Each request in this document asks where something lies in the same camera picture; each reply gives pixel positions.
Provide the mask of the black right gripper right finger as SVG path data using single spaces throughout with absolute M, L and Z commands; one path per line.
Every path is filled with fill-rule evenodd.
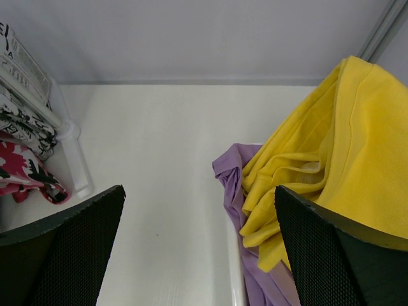
M 284 186 L 275 209 L 301 305 L 407 305 L 407 240 Z

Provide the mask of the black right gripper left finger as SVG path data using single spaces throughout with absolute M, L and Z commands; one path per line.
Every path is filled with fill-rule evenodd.
M 126 199 L 113 186 L 1 233 L 1 305 L 95 305 Z

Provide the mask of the purple trousers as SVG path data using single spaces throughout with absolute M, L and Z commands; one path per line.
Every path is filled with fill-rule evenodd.
M 238 237 L 248 305 L 299 305 L 295 282 L 286 265 L 280 262 L 271 272 L 261 271 L 258 268 L 258 250 L 245 248 L 243 237 L 239 234 L 247 220 L 242 211 L 245 201 L 242 170 L 260 148 L 260 144 L 234 143 L 212 162 L 212 169 L 224 188 L 223 207 Z

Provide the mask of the yellow trousers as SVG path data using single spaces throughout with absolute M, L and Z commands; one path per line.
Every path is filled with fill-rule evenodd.
M 322 207 L 407 237 L 407 87 L 347 57 L 293 110 L 242 172 L 246 248 L 269 272 L 288 255 L 275 209 L 286 186 Z

